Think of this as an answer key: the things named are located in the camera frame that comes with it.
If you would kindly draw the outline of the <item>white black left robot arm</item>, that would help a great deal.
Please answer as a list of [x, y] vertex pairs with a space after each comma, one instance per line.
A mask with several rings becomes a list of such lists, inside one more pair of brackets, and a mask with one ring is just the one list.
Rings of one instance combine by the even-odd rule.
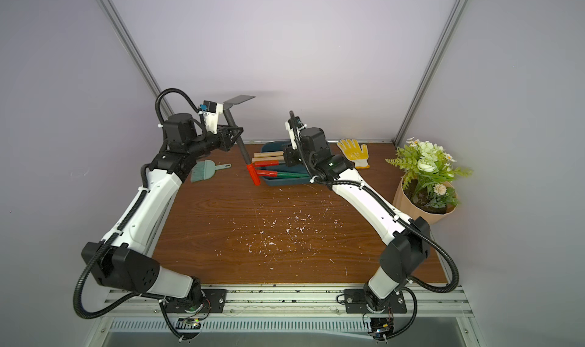
[[[222, 104], [206, 101], [196, 106], [186, 97], [194, 113], [178, 113], [165, 119], [161, 102], [169, 94], [186, 95], [178, 88], [168, 88], [155, 100], [163, 144], [154, 159], [142, 165], [142, 185], [136, 197], [102, 240], [89, 242], [82, 250], [86, 266], [73, 294], [73, 310], [80, 318], [101, 317], [134, 297], [169, 302], [179, 311], [198, 312], [207, 306], [197, 278], [166, 269], [147, 253], [156, 228], [197, 161], [214, 150], [228, 151], [239, 142], [243, 129], [236, 125], [230, 109], [250, 98], [240, 95]], [[89, 277], [101, 286], [123, 290], [126, 295], [99, 311], [86, 310], [82, 292]]]

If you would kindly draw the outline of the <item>wooden handle small hoe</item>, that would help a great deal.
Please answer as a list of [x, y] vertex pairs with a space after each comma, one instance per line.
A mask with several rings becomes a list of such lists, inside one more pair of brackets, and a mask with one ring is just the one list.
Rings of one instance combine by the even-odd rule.
[[274, 158], [283, 157], [283, 151], [259, 152], [254, 153], [254, 158]]

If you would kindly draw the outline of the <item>green tool red grip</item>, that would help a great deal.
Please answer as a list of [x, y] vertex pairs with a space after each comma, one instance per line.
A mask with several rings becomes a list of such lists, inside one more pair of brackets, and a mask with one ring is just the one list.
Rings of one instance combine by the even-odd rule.
[[279, 172], [272, 170], [257, 170], [257, 175], [270, 179], [311, 179], [306, 173]]

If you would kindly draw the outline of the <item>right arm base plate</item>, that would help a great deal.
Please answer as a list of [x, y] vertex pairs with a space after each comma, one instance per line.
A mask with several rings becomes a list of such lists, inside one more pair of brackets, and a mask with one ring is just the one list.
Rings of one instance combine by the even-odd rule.
[[406, 313], [406, 301], [402, 292], [391, 292], [386, 298], [378, 298], [364, 289], [344, 289], [336, 301], [347, 313]]

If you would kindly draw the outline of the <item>grey tool red grip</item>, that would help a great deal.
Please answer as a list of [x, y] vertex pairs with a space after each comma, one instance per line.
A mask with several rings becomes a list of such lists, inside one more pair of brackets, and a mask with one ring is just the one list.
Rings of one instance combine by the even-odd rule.
[[[227, 121], [227, 124], [229, 126], [232, 126], [232, 127], [237, 126], [236, 121], [234, 120], [233, 115], [231, 113], [231, 108], [233, 106], [237, 106], [239, 104], [245, 103], [245, 102], [252, 100], [254, 98], [255, 98], [255, 96], [239, 95], [239, 96], [233, 97], [230, 100], [227, 100], [223, 103], [223, 115], [224, 115], [225, 120]], [[251, 158], [249, 156], [249, 153], [245, 147], [245, 143], [244, 143], [243, 139], [241, 138], [241, 136], [242, 135], [239, 135], [239, 137], [237, 137], [236, 144], [239, 147], [239, 150], [240, 150], [242, 157], [245, 161], [246, 168], [248, 170], [248, 173], [249, 173], [254, 185], [259, 186], [261, 184], [259, 175], [256, 172], [256, 169], [251, 161]]]
[[256, 161], [253, 163], [255, 167], [275, 167], [279, 165], [283, 165], [284, 161], [276, 160], [276, 161]]

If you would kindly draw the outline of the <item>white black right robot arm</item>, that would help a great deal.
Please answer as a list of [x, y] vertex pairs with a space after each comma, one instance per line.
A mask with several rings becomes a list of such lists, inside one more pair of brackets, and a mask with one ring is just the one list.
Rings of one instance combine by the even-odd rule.
[[[379, 268], [364, 286], [365, 303], [371, 311], [384, 311], [391, 296], [411, 283], [437, 294], [450, 293], [459, 286], [460, 274], [455, 261], [432, 240], [430, 225], [423, 218], [411, 218], [377, 193], [352, 161], [332, 153], [322, 129], [307, 127], [294, 112], [289, 113], [285, 127], [290, 139], [285, 148], [286, 162], [303, 165], [311, 182], [328, 187], [346, 200], [385, 244]], [[428, 284], [413, 275], [432, 250], [449, 266], [451, 280], [445, 286]]]

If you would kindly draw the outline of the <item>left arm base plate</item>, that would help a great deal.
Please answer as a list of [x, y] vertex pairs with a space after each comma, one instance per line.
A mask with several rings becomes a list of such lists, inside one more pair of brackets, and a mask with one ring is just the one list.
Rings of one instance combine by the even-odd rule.
[[222, 313], [226, 301], [226, 289], [202, 289], [202, 295], [193, 300], [189, 298], [166, 298], [165, 311], [167, 313]]

